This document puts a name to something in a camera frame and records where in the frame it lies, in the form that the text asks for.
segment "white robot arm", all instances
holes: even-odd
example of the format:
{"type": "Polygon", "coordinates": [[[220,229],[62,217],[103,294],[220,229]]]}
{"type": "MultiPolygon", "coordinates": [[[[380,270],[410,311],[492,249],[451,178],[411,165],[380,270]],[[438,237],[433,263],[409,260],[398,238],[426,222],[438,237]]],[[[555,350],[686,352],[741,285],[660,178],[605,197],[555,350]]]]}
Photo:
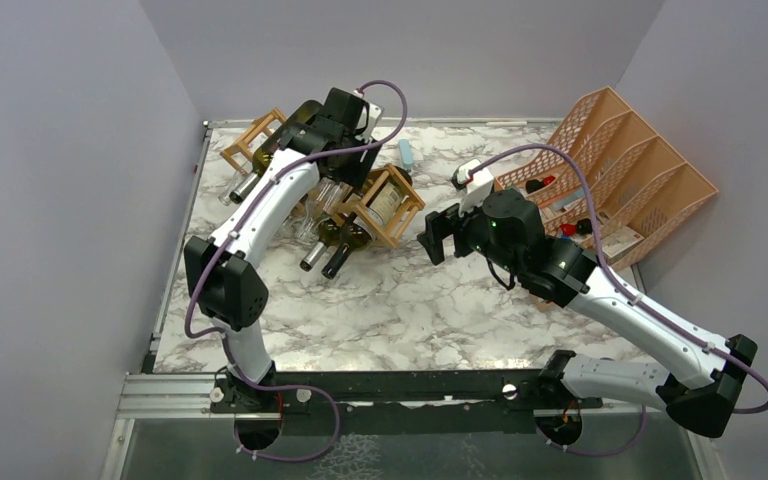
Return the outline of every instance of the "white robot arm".
{"type": "Polygon", "coordinates": [[[363,100],[357,91],[332,89],[309,123],[276,130],[274,135],[281,138],[275,143],[280,147],[272,152],[269,167],[257,183],[238,192],[242,202],[234,214],[207,240],[192,237],[184,247],[190,295],[198,290],[199,307],[228,336],[236,366],[252,382],[261,382],[274,370],[259,320],[269,293],[256,272],[269,242],[323,176],[360,188],[380,147],[324,156],[318,162],[302,159],[317,152],[368,146],[382,115],[381,107],[363,100]],[[217,252],[221,252],[219,261],[210,266],[198,289],[217,252]]]}
{"type": "Polygon", "coordinates": [[[593,252],[572,240],[547,236],[537,206],[517,190],[493,192],[493,176],[480,165],[473,160],[455,172],[452,182],[464,192],[459,204],[426,217],[418,240],[431,261],[443,261],[442,240],[453,236],[456,257],[485,256],[494,276],[494,265],[510,274],[507,285],[496,276],[505,287],[519,281],[532,294],[606,325],[656,360],[619,362],[556,352],[547,374],[574,397],[646,405],[696,433],[720,436],[746,373],[714,351],[750,365],[756,344],[742,335],[726,339],[705,331],[627,283],[622,286],[628,295],[621,293],[609,280],[608,275],[616,276],[610,267],[600,266],[593,252]],[[641,308],[643,302],[680,331],[641,308]],[[689,341],[687,334],[705,346],[689,341]]]}

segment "white wall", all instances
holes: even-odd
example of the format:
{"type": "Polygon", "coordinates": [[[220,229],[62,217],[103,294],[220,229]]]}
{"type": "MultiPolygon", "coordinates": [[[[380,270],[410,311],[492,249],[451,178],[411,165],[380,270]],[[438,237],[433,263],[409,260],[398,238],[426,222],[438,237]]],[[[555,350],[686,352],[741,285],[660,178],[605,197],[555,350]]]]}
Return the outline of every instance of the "white wall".
{"type": "MultiPolygon", "coordinates": [[[[563,117],[616,84],[663,3],[140,1],[212,120],[291,110],[373,78],[402,86],[411,116],[563,117]]],[[[384,104],[390,115],[397,105],[384,104]]]]}
{"type": "Polygon", "coordinates": [[[0,479],[98,476],[202,131],[135,0],[0,0],[0,479]]]}
{"type": "MultiPolygon", "coordinates": [[[[667,0],[618,89],[722,192],[643,262],[647,288],[756,340],[768,377],[768,2],[667,0]]],[[[731,478],[768,478],[768,412],[733,418],[718,444],[731,478]]]]}

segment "green wine bottle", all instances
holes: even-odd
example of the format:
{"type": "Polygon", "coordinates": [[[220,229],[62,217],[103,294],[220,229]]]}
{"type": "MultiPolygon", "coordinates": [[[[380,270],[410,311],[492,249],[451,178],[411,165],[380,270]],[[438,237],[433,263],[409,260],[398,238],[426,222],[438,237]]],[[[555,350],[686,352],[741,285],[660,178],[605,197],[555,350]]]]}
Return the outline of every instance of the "green wine bottle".
{"type": "Polygon", "coordinates": [[[252,170],[242,178],[235,177],[233,182],[234,187],[229,188],[228,198],[231,202],[236,204],[243,203],[243,200],[254,190],[254,186],[269,168],[269,163],[272,162],[272,156],[278,150],[278,141],[284,135],[288,125],[292,125],[295,122],[307,123],[313,118],[314,115],[322,108],[322,104],[316,100],[308,100],[301,104],[289,117],[287,121],[282,123],[280,127],[276,128],[272,135],[260,144],[259,147],[252,154],[252,170]]]}
{"type": "MultiPolygon", "coordinates": [[[[408,184],[413,185],[413,179],[411,179],[410,174],[402,168],[396,168],[405,177],[408,184]]],[[[399,209],[404,198],[405,196],[402,194],[396,181],[393,177],[389,177],[384,185],[381,186],[381,189],[375,192],[375,195],[369,202],[367,213],[378,226],[384,228],[393,218],[393,215],[396,214],[396,210],[399,209]]],[[[357,218],[357,215],[354,213],[349,215],[340,229],[340,245],[322,269],[322,276],[333,279],[337,276],[337,272],[340,271],[343,264],[346,263],[349,255],[368,247],[375,241],[375,238],[375,230],[367,225],[363,219],[357,218]]]]}
{"type": "MultiPolygon", "coordinates": [[[[340,228],[340,226],[337,225],[337,222],[331,218],[320,222],[317,226],[317,231],[319,233],[319,240],[313,247],[311,247],[302,261],[299,262],[299,267],[306,272],[309,272],[313,269],[313,266],[316,265],[316,262],[322,258],[322,255],[330,247],[335,247],[342,243],[340,238],[342,228],[340,228]]],[[[361,227],[358,225],[353,225],[349,231],[349,242],[355,246],[355,249],[362,250],[365,248],[366,245],[362,245],[359,241],[352,240],[353,238],[361,238],[363,236],[363,230],[361,227]]]]}

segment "marble tabletop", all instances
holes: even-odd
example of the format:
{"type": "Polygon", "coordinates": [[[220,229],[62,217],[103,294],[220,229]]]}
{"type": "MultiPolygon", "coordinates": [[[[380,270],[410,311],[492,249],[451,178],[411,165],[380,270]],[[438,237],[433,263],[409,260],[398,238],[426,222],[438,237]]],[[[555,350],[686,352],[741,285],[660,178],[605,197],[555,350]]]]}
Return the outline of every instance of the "marble tabletop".
{"type": "MultiPolygon", "coordinates": [[[[523,289],[505,291],[490,276],[483,257],[452,257],[433,266],[416,241],[425,214],[457,201],[450,178],[473,158],[487,158],[511,147],[545,141],[551,126],[404,128],[397,137],[413,149],[414,187],[426,208],[417,214],[395,250],[370,248],[353,255],[336,279],[320,268],[298,267],[307,247],[285,228],[272,241],[258,268],[269,288],[261,322],[264,341],[280,370],[431,370],[542,366],[556,349],[592,357],[644,360],[647,357],[599,323],[553,307],[539,312],[523,289]]],[[[382,138],[391,128],[376,130],[382,138]]],[[[187,237],[203,238],[236,206],[218,194],[233,175],[219,156],[242,133],[213,130],[187,237]]],[[[378,163],[399,162],[396,140],[382,148],[378,163]]],[[[491,167],[499,174],[523,165],[533,152],[491,167]]],[[[166,312],[154,371],[212,372],[225,365],[216,335],[190,340],[183,331],[186,279],[179,262],[166,312]]],[[[194,328],[209,325],[196,313],[194,328]]]]}

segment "wooden bottle holder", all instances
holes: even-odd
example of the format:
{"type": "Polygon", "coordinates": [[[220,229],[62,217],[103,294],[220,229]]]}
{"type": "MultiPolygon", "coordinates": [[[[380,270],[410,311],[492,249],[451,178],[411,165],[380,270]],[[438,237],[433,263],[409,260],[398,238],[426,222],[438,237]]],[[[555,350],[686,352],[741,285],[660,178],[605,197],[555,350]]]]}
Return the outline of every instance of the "wooden bottle holder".
{"type": "Polygon", "coordinates": [[[258,135],[261,133],[269,137],[272,135],[272,130],[269,129],[269,125],[278,120],[283,124],[287,121],[287,117],[284,116],[283,113],[281,113],[281,110],[278,110],[277,108],[273,108],[269,113],[266,115],[253,120],[252,124],[249,128],[246,129],[245,132],[243,132],[242,135],[237,137],[236,140],[231,145],[228,145],[222,151],[219,152],[219,155],[225,159],[226,162],[228,162],[231,167],[234,168],[234,170],[242,173],[245,175],[246,169],[243,168],[242,165],[237,163],[236,160],[234,160],[234,155],[241,154],[242,156],[246,157],[246,160],[249,162],[252,161],[253,153],[251,151],[251,142],[254,141],[255,138],[257,138],[258,135]]]}
{"type": "Polygon", "coordinates": [[[416,190],[411,187],[410,183],[402,176],[401,172],[392,164],[388,164],[383,168],[376,168],[369,172],[367,177],[370,187],[366,190],[363,198],[360,200],[349,200],[337,205],[334,210],[332,218],[337,225],[343,224],[342,215],[356,214],[359,218],[363,219],[369,228],[375,230],[376,239],[374,245],[389,246],[391,248],[397,248],[399,246],[399,238],[405,233],[405,230],[410,225],[411,220],[416,214],[425,208],[425,202],[416,193],[416,190]],[[384,184],[389,178],[396,181],[396,185],[405,199],[402,200],[402,204],[396,209],[396,213],[393,214],[393,218],[387,222],[385,227],[378,225],[372,216],[369,214],[369,204],[372,203],[372,197],[376,192],[381,190],[384,184]]]}

